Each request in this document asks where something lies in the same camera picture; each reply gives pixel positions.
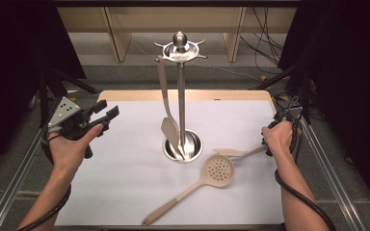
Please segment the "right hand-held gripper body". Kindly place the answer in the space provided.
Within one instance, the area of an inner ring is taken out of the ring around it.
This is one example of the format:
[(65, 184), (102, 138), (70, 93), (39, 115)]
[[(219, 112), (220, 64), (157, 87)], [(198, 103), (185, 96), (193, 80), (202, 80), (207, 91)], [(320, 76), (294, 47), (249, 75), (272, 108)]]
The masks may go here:
[(274, 115), (274, 120), (268, 125), (268, 127), (273, 128), (284, 120), (295, 122), (301, 117), (302, 110), (303, 108), (301, 106), (294, 106), (287, 109), (283, 109)]

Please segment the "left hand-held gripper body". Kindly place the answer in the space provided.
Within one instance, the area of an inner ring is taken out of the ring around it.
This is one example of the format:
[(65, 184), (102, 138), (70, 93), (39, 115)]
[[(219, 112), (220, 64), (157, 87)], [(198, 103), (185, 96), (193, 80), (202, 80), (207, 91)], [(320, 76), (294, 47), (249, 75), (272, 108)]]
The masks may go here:
[(60, 132), (68, 140), (80, 140), (90, 130), (88, 127), (90, 117), (89, 111), (83, 110), (63, 96), (53, 116), (47, 122), (47, 132)]

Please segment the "beige slotted spatula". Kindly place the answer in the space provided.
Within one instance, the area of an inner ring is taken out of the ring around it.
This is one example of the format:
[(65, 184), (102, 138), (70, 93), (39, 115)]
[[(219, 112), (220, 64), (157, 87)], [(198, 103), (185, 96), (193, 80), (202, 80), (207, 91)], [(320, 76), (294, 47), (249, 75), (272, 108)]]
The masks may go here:
[(234, 148), (218, 148), (215, 150), (216, 153), (224, 155), (226, 157), (244, 157), (253, 154), (257, 154), (259, 152), (265, 151), (267, 149), (266, 145), (260, 144), (257, 147), (251, 150), (239, 150)]

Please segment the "beige perforated skimmer spoon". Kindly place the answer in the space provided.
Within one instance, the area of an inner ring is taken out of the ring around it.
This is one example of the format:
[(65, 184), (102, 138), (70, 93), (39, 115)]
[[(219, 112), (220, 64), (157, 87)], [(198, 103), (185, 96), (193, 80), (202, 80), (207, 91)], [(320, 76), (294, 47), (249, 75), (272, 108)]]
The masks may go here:
[(222, 188), (229, 185), (232, 182), (234, 175), (235, 167), (228, 157), (220, 154), (208, 157), (203, 164), (201, 176), (196, 184), (150, 213), (143, 219), (142, 226), (150, 225), (157, 219), (161, 218), (182, 199), (202, 186)]

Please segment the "beige solid spoon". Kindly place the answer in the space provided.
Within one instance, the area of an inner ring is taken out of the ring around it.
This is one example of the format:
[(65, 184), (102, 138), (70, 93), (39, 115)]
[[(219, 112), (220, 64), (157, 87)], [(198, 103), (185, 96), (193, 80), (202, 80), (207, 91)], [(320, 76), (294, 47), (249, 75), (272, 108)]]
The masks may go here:
[(166, 117), (163, 119), (162, 122), (162, 131), (163, 134), (166, 136), (166, 139), (169, 141), (173, 148), (173, 153), (176, 156), (180, 156), (181, 153), (179, 151), (179, 129), (177, 122), (172, 116), (169, 97), (168, 97), (168, 83), (167, 83), (167, 74), (166, 74), (166, 67), (165, 62), (162, 56), (157, 58), (157, 65), (158, 65), (158, 76), (159, 76), (159, 83), (161, 88), (161, 93), (163, 97), (164, 108), (166, 111)]

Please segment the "steel utensil rack stand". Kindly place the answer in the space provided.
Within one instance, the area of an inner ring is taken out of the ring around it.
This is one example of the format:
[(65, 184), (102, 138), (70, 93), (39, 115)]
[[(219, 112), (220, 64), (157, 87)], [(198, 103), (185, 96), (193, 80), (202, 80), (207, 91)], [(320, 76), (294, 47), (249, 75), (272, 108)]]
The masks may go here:
[(182, 32), (177, 32), (173, 35), (172, 41), (168, 44), (155, 45), (162, 48), (162, 54), (164, 62), (170, 61), (175, 63), (177, 66), (178, 79), (177, 79), (177, 91), (178, 91), (178, 115), (179, 121), (177, 122), (179, 129), (179, 151), (180, 156), (176, 156), (173, 153), (173, 148), (169, 141), (164, 141), (163, 150), (166, 152), (169, 158), (179, 163), (187, 163), (193, 161), (202, 149), (201, 138), (190, 130), (186, 129), (186, 94), (185, 94), (185, 64), (195, 58), (200, 58), (199, 46), (203, 43), (189, 41), (187, 36)]

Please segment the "person's right hand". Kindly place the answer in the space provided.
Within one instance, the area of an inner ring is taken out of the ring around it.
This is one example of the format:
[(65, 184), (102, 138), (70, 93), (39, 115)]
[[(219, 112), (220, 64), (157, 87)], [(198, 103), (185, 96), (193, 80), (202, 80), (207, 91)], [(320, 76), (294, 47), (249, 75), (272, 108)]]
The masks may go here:
[(302, 136), (302, 129), (293, 122), (282, 121), (273, 128), (266, 128), (266, 143), (273, 156), (292, 154)]

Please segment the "person's left hand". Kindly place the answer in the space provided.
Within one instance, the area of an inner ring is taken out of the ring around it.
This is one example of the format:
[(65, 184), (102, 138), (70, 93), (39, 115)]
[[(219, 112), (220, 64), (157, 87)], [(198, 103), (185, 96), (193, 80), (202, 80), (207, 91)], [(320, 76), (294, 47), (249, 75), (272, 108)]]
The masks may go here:
[(75, 173), (83, 162), (86, 149), (102, 131), (103, 125), (95, 125), (86, 135), (77, 141), (71, 141), (59, 132), (48, 135), (49, 150), (52, 154), (54, 171)]

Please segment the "black metal stand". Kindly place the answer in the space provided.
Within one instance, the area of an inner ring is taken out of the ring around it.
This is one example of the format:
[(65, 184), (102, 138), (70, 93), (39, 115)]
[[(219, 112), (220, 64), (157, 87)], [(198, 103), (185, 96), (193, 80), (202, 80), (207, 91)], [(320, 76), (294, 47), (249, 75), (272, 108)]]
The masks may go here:
[(287, 91), (292, 92), (294, 95), (298, 95), (301, 98), (301, 106), (303, 107), (303, 118), (307, 124), (310, 124), (309, 115), (309, 93), (310, 93), (310, 82), (308, 72), (306, 70), (306, 64), (296, 62), (292, 66), (286, 68), (281, 73), (277, 74), (270, 80), (253, 87), (252, 90), (265, 90), (266, 88), (274, 85), (281, 81), (283, 78), (289, 76), (290, 79), (285, 86)]
[(49, 99), (47, 93), (51, 91), (55, 100), (67, 95), (64, 82), (69, 82), (72, 85), (85, 90), (89, 93), (99, 93), (99, 90), (84, 83), (78, 78), (74, 78), (58, 68), (47, 68), (38, 76), (38, 90), (27, 103), (26, 108), (31, 110), (33, 106), (40, 103), (40, 128), (43, 128), (49, 121), (50, 113), (54, 111), (49, 107)]

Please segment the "white paper sheet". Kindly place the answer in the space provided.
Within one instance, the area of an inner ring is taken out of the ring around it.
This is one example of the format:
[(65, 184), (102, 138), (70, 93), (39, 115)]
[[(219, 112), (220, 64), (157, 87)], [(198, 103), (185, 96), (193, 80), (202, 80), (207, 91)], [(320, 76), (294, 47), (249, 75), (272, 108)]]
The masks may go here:
[(160, 225), (250, 225), (283, 221), (276, 164), (254, 153), (261, 129), (274, 114), (267, 100), (190, 100), (186, 126), (202, 139), (191, 163), (171, 161), (163, 152), (160, 101), (118, 102), (109, 130), (92, 141), (93, 155), (75, 176), (60, 226), (138, 226), (155, 209), (200, 178), (206, 158), (220, 148), (245, 151), (235, 159), (235, 177), (225, 188), (204, 186), (158, 219)]

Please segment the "black curtain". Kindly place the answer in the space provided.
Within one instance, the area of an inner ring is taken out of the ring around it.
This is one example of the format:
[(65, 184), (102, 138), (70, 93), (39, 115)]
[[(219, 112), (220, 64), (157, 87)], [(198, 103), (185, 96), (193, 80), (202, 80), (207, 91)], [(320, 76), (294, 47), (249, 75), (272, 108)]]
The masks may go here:
[(304, 52), (315, 29), (308, 71), (320, 105), (370, 190), (370, 0), (300, 0), (279, 67)]
[(0, 155), (44, 70), (86, 77), (51, 0), (0, 0)]

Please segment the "wooden shelf unit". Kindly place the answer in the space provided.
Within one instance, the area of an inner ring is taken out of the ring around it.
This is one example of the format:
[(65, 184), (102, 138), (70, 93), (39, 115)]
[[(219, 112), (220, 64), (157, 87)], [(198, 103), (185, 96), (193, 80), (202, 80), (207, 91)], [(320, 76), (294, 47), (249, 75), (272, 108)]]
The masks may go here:
[(134, 33), (221, 33), (230, 62), (235, 62), (239, 36), (258, 33), (266, 27), (271, 34), (289, 32), (294, 8), (271, 7), (60, 7), (70, 33), (106, 33), (115, 59), (124, 61)]

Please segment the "aluminium floor rail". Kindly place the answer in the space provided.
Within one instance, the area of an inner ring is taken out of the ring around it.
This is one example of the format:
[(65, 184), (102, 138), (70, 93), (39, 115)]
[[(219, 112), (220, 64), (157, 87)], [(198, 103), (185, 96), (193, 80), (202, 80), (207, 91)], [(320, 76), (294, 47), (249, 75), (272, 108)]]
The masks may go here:
[(350, 227), (350, 230), (366, 231), (365, 225), (361, 220), (354, 203), (350, 199), (341, 181), (339, 180), (339, 177), (335, 172), (330, 159), (319, 139), (317, 138), (312, 126), (308, 125), (304, 118), (300, 120), (300, 124), (302, 125), (303, 132), (309, 142), (309, 146), (311, 147), (315, 155), (320, 169), (322, 170), (330, 186), (331, 192), (334, 195), (335, 200)]
[(0, 155), (0, 231), (14, 231), (46, 184), (52, 165), (40, 147), (40, 101), (29, 106)]

